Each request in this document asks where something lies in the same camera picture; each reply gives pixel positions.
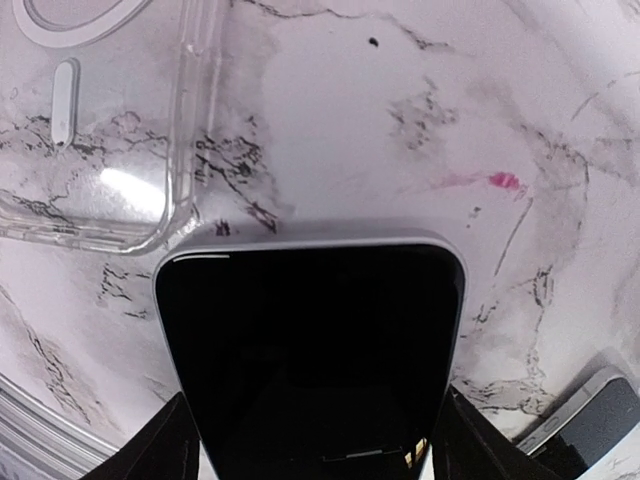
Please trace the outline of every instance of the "marble surface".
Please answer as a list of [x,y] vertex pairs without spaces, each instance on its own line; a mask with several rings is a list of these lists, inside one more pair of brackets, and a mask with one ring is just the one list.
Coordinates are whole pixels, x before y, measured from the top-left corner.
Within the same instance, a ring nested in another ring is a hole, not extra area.
[[[640,4],[270,1],[229,4],[196,208],[169,244],[440,233],[469,272],[454,383],[513,439],[599,366],[639,378]],[[167,248],[0,243],[2,372],[125,442],[178,389],[150,282]],[[585,478],[640,479],[639,449],[636,429]]]

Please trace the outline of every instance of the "transparent plastic case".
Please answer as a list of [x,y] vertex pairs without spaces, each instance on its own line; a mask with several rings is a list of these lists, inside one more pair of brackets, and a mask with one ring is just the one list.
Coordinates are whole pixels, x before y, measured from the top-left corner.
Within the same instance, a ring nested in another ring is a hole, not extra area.
[[187,220],[220,3],[1,2],[0,235],[140,253]]

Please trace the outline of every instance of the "black phone screen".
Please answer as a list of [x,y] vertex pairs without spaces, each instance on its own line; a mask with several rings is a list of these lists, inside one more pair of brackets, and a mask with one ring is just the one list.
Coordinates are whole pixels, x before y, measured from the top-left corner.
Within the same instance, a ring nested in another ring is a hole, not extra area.
[[538,462],[565,480],[592,467],[640,422],[640,398],[624,378],[617,378],[591,399],[534,454]]
[[160,315],[219,478],[417,478],[463,281],[456,257],[428,245],[167,263]]

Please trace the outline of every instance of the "phone frame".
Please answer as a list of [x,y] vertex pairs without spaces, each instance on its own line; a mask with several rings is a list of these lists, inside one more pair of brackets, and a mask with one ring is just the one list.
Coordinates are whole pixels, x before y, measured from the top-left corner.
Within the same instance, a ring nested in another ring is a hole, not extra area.
[[614,366],[605,367],[582,385],[551,417],[518,443],[518,448],[527,455],[535,454],[549,439],[557,435],[586,408],[591,400],[604,390],[610,382],[619,378],[627,381],[635,394],[638,395],[637,386],[620,369]]
[[[340,231],[340,232],[285,232],[279,233],[276,237],[264,236],[230,236],[219,237],[214,232],[205,231],[188,238],[183,244],[176,247],[156,267],[153,273],[153,301],[156,311],[159,312],[156,282],[158,274],[165,265],[193,258],[220,258],[234,252],[248,251],[269,251],[269,250],[293,250],[293,249],[316,249],[316,248],[341,248],[341,247],[371,247],[371,246],[403,246],[403,245],[424,245],[440,247],[451,253],[460,267],[460,278],[456,278],[456,286],[459,290],[459,306],[457,320],[463,316],[467,298],[468,270],[464,257],[458,249],[444,239],[442,236],[420,229],[394,229],[393,232],[363,232],[363,231]],[[171,351],[166,334],[163,336],[167,349]],[[458,348],[459,332],[455,333],[456,341],[453,344],[451,356],[448,359],[449,365],[453,364],[456,349]],[[171,362],[176,368],[173,356]],[[449,369],[447,383],[451,383],[453,372]],[[425,462],[422,466],[420,479],[430,478],[429,469],[426,467],[431,455],[431,444],[427,445],[425,451]]]

